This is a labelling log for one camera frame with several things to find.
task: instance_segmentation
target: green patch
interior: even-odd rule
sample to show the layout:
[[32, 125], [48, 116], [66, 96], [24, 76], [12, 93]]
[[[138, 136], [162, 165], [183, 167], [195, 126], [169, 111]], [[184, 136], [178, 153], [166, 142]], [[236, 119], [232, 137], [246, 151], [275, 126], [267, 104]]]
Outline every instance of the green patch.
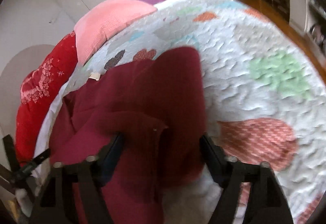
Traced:
[[185, 7], [176, 12], [176, 15], [187, 15], [201, 11], [201, 7]]
[[250, 76], [277, 91], [284, 97], [310, 98], [309, 84], [299, 62], [290, 54], [278, 52], [274, 56], [253, 59], [249, 63]]

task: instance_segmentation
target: garment tag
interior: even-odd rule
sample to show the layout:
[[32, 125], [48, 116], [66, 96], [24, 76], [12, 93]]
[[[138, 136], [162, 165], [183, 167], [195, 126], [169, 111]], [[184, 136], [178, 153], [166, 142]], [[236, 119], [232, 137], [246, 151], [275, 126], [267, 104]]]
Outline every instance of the garment tag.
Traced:
[[94, 80], [99, 80], [101, 77], [101, 75], [99, 73], [91, 73], [91, 75], [89, 76], [89, 79], [94, 79]]

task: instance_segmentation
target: red pillow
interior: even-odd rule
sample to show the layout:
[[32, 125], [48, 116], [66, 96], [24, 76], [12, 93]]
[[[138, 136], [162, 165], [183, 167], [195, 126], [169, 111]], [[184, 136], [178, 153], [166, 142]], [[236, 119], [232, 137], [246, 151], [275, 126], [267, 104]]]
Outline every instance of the red pillow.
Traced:
[[76, 35], [73, 31], [23, 81], [16, 119], [16, 154], [19, 162], [28, 162], [33, 158], [43, 120], [60, 88], [76, 68], [77, 61]]

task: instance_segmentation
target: quilted bedspread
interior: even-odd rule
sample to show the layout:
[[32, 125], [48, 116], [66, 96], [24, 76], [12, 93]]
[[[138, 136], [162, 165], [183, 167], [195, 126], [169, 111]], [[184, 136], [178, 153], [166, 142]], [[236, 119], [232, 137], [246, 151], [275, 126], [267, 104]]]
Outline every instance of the quilted bedspread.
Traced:
[[[201, 55], [208, 134], [244, 162], [270, 162], [294, 223], [304, 223], [326, 190], [325, 85], [302, 51], [248, 6], [188, 0], [159, 10], [105, 43], [56, 100], [91, 72], [155, 59], [181, 45]], [[220, 191], [207, 169], [196, 182], [166, 191], [166, 223], [206, 224]], [[242, 222], [248, 192], [244, 185], [235, 223]]]

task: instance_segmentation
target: pink pillow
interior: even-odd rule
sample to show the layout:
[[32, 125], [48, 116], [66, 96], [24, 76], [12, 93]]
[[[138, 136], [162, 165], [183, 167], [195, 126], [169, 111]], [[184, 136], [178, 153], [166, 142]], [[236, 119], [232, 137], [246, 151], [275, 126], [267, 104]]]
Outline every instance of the pink pillow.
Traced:
[[84, 65], [102, 45], [135, 20], [157, 9], [138, 0], [106, 0], [75, 25], [78, 62]]

